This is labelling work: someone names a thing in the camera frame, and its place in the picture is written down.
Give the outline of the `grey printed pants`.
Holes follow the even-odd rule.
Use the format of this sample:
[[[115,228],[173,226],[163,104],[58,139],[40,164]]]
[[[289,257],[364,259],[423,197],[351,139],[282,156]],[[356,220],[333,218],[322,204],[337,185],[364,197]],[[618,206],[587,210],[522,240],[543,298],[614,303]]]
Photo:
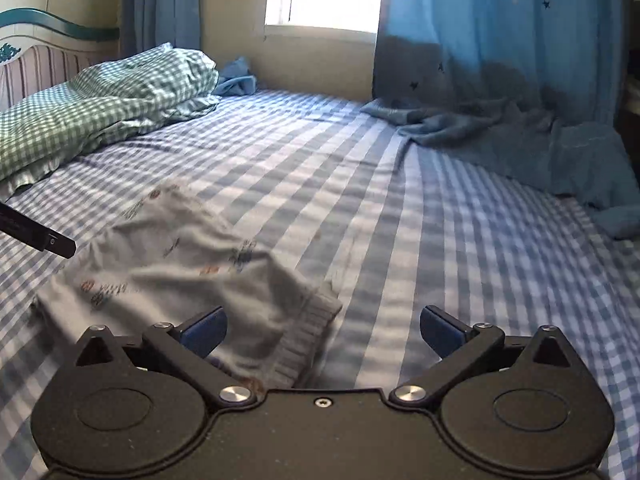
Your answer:
[[[133,335],[221,308],[227,333],[207,359],[258,391],[296,385],[342,307],[329,285],[308,282],[177,185],[154,188],[90,240],[35,306],[68,344],[91,325]]]

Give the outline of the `green white checkered quilt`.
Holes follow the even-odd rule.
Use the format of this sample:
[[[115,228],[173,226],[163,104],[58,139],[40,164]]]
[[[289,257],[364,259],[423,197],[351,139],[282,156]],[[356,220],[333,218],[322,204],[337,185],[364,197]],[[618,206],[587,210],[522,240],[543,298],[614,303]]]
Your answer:
[[[205,53],[161,44],[22,99],[1,113],[2,200],[77,156],[216,110],[217,82]]]

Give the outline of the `blue white checkered bedsheet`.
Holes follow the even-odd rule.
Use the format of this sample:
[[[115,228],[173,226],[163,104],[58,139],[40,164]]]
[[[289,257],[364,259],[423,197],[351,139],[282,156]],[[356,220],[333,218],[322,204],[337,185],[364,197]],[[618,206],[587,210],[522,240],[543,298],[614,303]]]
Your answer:
[[[309,375],[392,388],[435,362],[434,304],[510,335],[558,326],[615,414],[603,461],[639,474],[639,245],[560,200],[400,136],[355,102],[263,91],[78,157],[13,208],[85,245],[161,183],[185,186],[342,303]]]

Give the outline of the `striped bed headboard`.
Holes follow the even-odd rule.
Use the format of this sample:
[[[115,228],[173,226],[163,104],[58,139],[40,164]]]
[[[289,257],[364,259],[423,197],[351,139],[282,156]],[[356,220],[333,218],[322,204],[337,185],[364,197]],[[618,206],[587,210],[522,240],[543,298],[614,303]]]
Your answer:
[[[34,8],[1,13],[1,108],[117,58],[119,30],[79,25]]]

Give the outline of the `teal blue blanket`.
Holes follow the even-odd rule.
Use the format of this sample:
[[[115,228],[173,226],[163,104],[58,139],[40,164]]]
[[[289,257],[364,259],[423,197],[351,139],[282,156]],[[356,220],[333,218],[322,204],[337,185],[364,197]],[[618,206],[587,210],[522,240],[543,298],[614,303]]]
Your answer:
[[[257,90],[257,78],[250,70],[250,62],[239,56],[219,72],[214,93],[216,96],[252,96]]]

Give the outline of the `blue star curtain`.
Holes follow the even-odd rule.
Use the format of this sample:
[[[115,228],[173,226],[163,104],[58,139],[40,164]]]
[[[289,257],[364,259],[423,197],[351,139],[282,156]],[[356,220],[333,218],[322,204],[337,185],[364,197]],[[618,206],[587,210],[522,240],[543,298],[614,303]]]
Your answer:
[[[364,111],[426,148],[577,200],[616,240],[639,185],[614,119],[628,0],[381,0]]]

